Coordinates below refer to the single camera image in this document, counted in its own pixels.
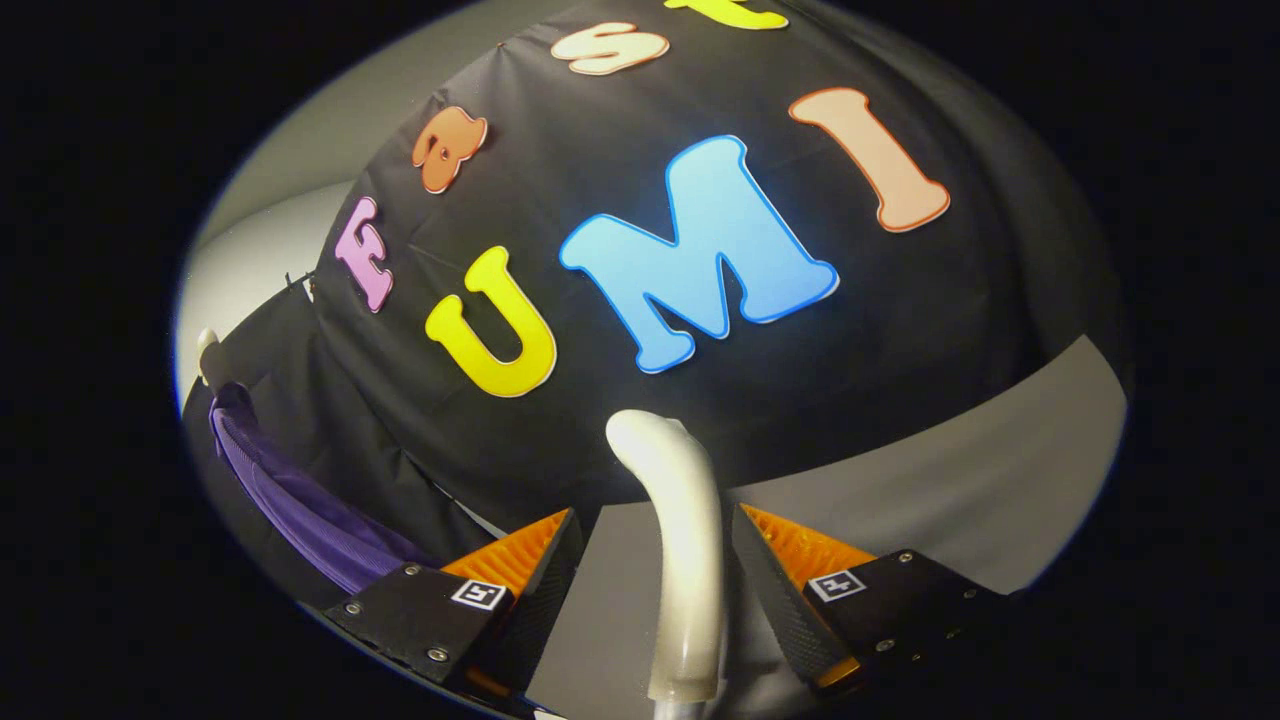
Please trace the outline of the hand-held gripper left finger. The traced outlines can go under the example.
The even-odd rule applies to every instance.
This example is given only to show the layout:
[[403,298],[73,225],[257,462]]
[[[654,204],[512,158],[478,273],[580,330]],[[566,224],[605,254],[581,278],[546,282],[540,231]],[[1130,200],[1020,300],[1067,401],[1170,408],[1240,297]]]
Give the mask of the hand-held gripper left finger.
[[429,685],[521,701],[582,552],[577,514],[563,509],[443,568],[402,562],[323,615]]

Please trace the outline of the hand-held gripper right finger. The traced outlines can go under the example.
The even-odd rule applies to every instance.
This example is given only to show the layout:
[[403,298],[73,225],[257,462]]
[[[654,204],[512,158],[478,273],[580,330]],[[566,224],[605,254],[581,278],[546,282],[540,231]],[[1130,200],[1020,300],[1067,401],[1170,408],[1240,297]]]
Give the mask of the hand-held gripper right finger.
[[874,556],[749,503],[732,546],[788,666],[810,691],[852,691],[938,662],[1000,626],[1009,594],[920,550]]

